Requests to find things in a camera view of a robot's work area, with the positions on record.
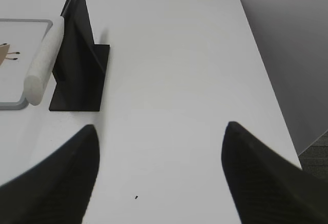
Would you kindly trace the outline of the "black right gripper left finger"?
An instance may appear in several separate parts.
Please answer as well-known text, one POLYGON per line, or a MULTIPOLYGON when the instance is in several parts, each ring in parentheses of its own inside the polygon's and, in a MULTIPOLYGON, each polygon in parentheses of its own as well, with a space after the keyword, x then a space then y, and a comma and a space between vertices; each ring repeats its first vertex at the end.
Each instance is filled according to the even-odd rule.
POLYGON ((99 140, 86 125, 33 168, 1 185, 1 223, 82 223, 99 170, 99 140))

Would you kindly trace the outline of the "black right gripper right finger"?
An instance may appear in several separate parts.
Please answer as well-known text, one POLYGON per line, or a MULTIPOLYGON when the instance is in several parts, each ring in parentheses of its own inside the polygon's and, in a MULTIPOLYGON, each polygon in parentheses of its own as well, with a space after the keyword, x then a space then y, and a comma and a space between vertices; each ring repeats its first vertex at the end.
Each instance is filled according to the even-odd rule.
POLYGON ((235 121, 225 129, 221 164, 241 223, 327 223, 327 183, 235 121))

